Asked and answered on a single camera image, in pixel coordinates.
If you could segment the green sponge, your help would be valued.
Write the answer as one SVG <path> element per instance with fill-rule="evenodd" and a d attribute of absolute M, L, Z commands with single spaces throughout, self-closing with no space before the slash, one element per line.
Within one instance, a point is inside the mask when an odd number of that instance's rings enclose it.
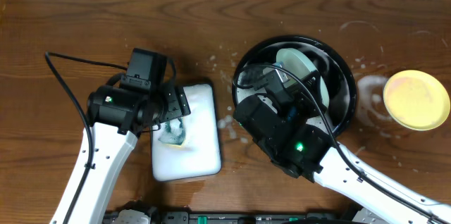
<path fill-rule="evenodd" d="M 186 138 L 186 129 L 182 118 L 177 118 L 165 122 L 161 128 L 161 134 L 157 139 L 164 143 L 173 146 L 181 146 Z"/>

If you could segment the mint plate small red stain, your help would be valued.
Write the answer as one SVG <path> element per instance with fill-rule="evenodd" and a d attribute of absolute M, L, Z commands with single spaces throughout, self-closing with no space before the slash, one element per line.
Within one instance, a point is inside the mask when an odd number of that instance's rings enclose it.
<path fill-rule="evenodd" d="M 314 63 L 301 51 L 294 48 L 280 49 L 276 54 L 276 62 L 281 63 L 282 67 L 290 71 L 300 80 L 306 80 L 311 73 L 317 73 L 318 69 Z M 328 108 L 330 98 L 326 84 L 321 75 L 313 77 L 313 80 L 319 80 L 319 90 L 316 92 L 321 97 L 321 103 Z"/>

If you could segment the yellow plate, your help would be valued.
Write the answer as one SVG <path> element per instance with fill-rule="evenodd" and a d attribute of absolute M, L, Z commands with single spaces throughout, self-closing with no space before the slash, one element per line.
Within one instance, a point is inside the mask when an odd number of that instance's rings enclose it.
<path fill-rule="evenodd" d="M 420 70 L 403 70 L 385 83 L 383 102 L 390 116 L 410 130 L 427 131 L 450 115 L 450 95 L 443 84 Z"/>

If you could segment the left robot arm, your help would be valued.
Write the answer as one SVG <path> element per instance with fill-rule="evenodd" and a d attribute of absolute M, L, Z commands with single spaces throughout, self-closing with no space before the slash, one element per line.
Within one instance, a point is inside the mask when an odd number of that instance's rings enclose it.
<path fill-rule="evenodd" d="M 89 96 L 87 127 L 52 223 L 100 223 L 125 161 L 146 128 L 190 114 L 183 87 L 154 92 L 101 86 Z"/>

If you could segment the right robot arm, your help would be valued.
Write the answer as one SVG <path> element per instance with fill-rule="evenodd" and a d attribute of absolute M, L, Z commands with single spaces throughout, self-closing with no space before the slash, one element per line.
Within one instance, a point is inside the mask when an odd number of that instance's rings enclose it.
<path fill-rule="evenodd" d="M 234 119 L 273 165 L 339 192 L 388 223 L 449 223 L 450 206 L 378 172 L 337 142 L 326 117 L 328 88 L 318 70 L 262 65 L 237 70 Z"/>

